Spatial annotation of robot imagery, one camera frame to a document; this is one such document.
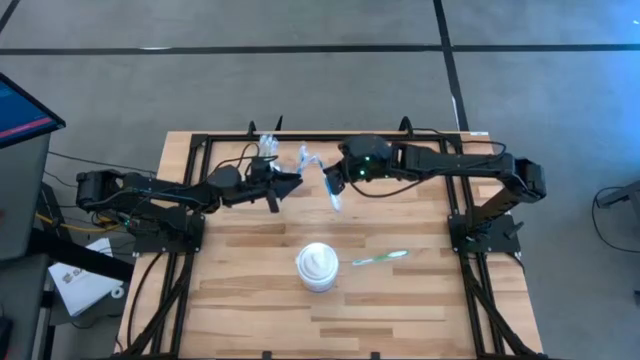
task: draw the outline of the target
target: toothbrush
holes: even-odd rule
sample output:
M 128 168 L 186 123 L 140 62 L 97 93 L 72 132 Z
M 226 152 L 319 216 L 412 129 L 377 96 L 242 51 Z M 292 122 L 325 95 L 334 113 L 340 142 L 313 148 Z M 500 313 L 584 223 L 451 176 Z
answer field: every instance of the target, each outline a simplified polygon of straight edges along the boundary
M 400 250 L 400 251 L 390 252 L 390 253 L 388 253 L 386 255 L 380 255 L 380 256 L 372 257 L 372 258 L 369 258 L 369 259 L 355 260 L 352 264 L 353 264 L 353 266 L 373 264 L 373 263 L 377 263 L 377 262 L 381 262 L 381 261 L 387 261 L 387 260 L 393 260 L 393 259 L 401 258 L 401 257 L 407 256 L 407 255 L 409 255 L 409 251 Z

